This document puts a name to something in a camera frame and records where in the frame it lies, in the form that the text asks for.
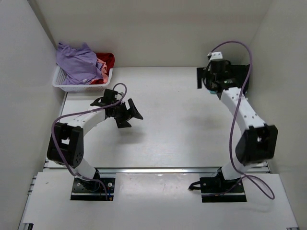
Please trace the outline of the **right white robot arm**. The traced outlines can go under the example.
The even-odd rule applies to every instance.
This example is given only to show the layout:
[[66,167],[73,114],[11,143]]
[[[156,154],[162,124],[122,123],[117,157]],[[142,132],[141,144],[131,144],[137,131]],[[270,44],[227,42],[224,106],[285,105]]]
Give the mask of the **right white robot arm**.
[[197,68],[197,87],[205,86],[218,96],[233,115],[232,126],[238,125],[241,138],[234,149],[229,149],[230,162],[215,176],[192,183],[191,191],[200,190],[205,196],[240,193],[243,179],[255,180],[247,171],[274,157],[278,129],[260,118],[245,97],[250,70],[250,65],[230,64],[218,70],[211,66]]

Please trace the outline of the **black t shirt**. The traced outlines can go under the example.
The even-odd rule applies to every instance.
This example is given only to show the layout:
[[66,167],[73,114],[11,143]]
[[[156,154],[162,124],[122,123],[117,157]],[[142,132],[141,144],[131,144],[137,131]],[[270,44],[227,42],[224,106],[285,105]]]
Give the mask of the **black t shirt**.
[[227,88],[238,87],[242,88],[247,77],[250,65],[227,65]]

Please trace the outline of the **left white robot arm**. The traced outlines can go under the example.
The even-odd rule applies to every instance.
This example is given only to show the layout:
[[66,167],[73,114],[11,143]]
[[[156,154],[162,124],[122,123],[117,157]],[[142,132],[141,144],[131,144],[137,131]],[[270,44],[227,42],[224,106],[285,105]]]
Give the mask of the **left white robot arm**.
[[57,122],[54,135],[50,137],[47,158],[59,165],[69,166],[80,184],[87,190],[95,192],[103,187],[99,171],[84,158],[84,136],[96,125],[112,117],[118,128],[128,128],[132,118],[143,120],[133,100],[128,99],[129,108],[125,102],[117,99],[100,97],[90,104],[89,113],[78,115],[71,122]]

